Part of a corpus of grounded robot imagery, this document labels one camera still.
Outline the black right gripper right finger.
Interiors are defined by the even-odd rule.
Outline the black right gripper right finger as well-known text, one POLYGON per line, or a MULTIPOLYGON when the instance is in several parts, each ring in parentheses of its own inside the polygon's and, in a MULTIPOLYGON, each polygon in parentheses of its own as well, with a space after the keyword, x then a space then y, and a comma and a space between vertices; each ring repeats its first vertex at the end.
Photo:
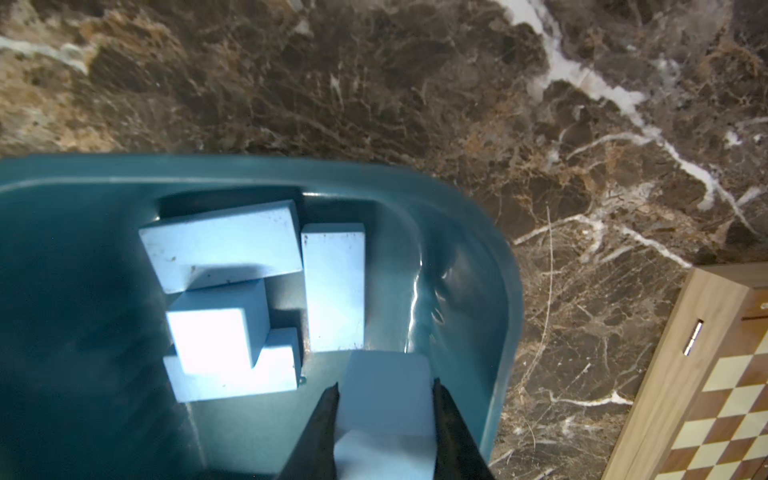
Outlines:
POLYGON ((433 385, 437 454, 435 479, 494 480, 449 390, 433 385))

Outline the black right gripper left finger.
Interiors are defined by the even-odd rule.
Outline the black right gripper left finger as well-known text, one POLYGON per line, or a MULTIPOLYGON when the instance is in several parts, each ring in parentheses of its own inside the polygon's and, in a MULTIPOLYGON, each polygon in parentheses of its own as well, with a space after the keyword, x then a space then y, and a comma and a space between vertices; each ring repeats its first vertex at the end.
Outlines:
POLYGON ((278 479, 337 478, 334 438, 339 399, 338 384, 324 390, 278 479))

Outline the light blue slanted block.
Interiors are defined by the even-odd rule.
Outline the light blue slanted block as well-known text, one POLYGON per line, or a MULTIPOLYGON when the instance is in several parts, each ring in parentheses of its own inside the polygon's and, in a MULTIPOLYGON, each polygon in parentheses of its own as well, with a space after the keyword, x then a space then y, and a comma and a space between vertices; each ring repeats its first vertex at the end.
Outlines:
POLYGON ((340 387, 334 462, 340 479, 432 479, 437 456, 426 357, 354 351, 340 387))

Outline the lone light blue block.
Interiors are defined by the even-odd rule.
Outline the lone light blue block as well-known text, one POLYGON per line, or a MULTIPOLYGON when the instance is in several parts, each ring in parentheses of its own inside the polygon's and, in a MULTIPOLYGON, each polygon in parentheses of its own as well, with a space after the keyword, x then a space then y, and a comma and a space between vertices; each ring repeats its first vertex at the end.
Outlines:
POLYGON ((309 346, 357 350, 365 332, 365 227, 313 223, 301 231, 309 346))

